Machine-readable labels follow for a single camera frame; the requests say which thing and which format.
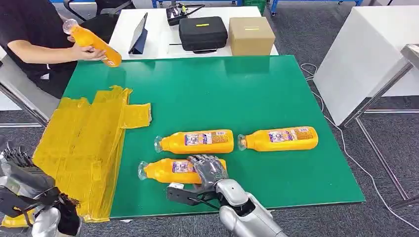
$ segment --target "robotic arm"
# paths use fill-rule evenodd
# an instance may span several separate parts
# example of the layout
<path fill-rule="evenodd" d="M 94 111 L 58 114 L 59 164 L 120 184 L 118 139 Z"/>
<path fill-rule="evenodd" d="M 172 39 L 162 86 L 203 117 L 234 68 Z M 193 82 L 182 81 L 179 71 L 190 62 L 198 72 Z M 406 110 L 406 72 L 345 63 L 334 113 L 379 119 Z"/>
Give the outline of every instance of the robotic arm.
<path fill-rule="evenodd" d="M 188 160 L 199 173 L 202 189 L 184 190 L 182 184 L 172 183 L 167 190 L 169 200 L 188 205 L 204 203 L 217 208 L 209 203 L 217 199 L 221 222 L 237 237 L 287 237 L 252 194 L 245 192 L 237 181 L 228 179 L 217 157 L 195 155 Z"/>
<path fill-rule="evenodd" d="M 11 142 L 0 137 L 0 212 L 9 217 L 24 215 L 30 228 L 6 228 L 13 233 L 31 231 L 33 237 L 78 236 L 82 219 L 77 216 L 77 201 L 68 198 L 55 186 L 55 180 L 45 174 Z M 34 209 L 33 215 L 28 212 Z"/>
<path fill-rule="evenodd" d="M 273 220 L 271 213 L 233 179 L 216 183 L 219 194 L 220 220 L 238 237 L 287 237 Z"/>

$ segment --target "bottle cap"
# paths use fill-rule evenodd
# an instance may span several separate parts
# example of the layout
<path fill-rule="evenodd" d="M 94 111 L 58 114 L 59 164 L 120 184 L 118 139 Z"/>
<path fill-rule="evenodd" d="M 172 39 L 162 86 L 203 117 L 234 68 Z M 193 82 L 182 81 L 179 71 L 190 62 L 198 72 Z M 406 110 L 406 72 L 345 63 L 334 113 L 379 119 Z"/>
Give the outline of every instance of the bottle cap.
<path fill-rule="evenodd" d="M 75 19 L 68 19 L 66 20 L 66 22 L 64 22 L 63 24 L 63 31 L 64 33 L 71 35 L 72 33 L 72 28 L 74 26 L 78 26 L 79 24 L 77 23 L 77 21 Z"/>
<path fill-rule="evenodd" d="M 238 140 L 239 140 L 239 143 L 238 143 L 237 145 L 239 146 L 239 150 L 240 150 L 240 151 L 245 150 L 245 149 L 247 148 L 246 136 L 245 136 L 245 135 L 240 134 L 240 135 L 238 136 Z"/>
<path fill-rule="evenodd" d="M 140 162 L 138 166 L 138 178 L 140 180 L 144 180 L 147 178 L 147 173 L 145 172 L 144 168 L 148 166 L 148 163 L 145 161 Z"/>
<path fill-rule="evenodd" d="M 160 153 L 163 150 L 163 147 L 162 147 L 162 144 L 161 144 L 162 140 L 163 140 L 163 138 L 161 136 L 157 136 L 154 139 L 154 150 L 156 150 L 157 153 Z"/>

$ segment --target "black zipper case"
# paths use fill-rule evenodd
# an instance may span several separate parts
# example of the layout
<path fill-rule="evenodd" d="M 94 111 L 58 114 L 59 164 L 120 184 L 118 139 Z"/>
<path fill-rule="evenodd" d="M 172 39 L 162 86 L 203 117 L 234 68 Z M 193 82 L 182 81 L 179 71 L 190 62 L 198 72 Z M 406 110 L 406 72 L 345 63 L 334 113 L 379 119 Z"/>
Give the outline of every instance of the black zipper case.
<path fill-rule="evenodd" d="M 186 51 L 223 48 L 228 38 L 225 25 L 218 16 L 181 19 L 179 36 Z"/>

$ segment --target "human arm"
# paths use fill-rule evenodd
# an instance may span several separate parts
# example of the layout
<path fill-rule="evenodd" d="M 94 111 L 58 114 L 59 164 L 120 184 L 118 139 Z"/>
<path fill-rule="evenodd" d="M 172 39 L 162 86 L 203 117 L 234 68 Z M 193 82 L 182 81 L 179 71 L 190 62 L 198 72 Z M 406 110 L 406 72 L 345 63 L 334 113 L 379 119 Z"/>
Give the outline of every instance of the human arm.
<path fill-rule="evenodd" d="M 93 49 L 91 46 L 80 47 L 77 44 L 71 48 L 46 48 L 26 40 L 14 40 L 7 46 L 25 63 L 55 64 L 106 58 L 104 50 Z"/>

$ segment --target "cardboard box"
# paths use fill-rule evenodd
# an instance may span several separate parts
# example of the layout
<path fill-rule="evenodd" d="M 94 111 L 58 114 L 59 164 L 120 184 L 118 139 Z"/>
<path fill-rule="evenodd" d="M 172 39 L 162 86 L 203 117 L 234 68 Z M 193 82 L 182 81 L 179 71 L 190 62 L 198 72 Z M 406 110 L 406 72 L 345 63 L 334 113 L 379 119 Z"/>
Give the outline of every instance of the cardboard box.
<path fill-rule="evenodd" d="M 270 55 L 275 41 L 266 17 L 230 18 L 228 37 L 233 55 Z"/>

